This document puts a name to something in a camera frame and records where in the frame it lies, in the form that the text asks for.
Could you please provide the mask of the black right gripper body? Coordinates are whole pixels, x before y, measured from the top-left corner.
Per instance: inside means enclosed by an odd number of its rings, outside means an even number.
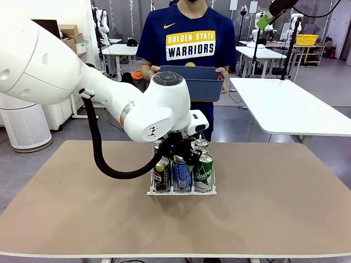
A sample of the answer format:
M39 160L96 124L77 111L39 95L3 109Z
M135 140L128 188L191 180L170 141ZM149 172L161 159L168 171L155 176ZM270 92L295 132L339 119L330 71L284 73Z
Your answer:
M275 0L269 6L269 14L273 18L278 18L286 10L291 9L297 2L298 0Z

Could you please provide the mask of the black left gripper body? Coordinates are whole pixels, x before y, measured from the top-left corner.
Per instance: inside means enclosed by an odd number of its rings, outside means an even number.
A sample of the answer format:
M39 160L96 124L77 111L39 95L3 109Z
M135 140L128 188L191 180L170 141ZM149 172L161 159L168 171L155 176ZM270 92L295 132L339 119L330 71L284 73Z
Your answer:
M182 135L181 132L170 133L161 143L161 152L164 156L189 156L193 141L193 136Z

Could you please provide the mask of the person's left hand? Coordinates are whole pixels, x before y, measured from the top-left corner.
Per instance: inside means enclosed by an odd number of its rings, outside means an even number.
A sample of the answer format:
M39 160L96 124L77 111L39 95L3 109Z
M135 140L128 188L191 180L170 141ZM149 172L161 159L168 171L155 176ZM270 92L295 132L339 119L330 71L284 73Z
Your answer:
M230 81L228 71L229 71L229 66L216 68L216 72L220 73L224 77L221 94L226 94L228 92L227 84Z

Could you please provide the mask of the person's right hand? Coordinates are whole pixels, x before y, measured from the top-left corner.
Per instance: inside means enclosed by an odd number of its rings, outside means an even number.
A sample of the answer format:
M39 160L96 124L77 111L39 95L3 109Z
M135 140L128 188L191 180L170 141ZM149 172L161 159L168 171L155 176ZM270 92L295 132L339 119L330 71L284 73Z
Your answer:
M141 75L143 78L150 82L153 75L157 74L160 71L160 67L155 66L155 65L147 65L147 64L142 64L141 66Z

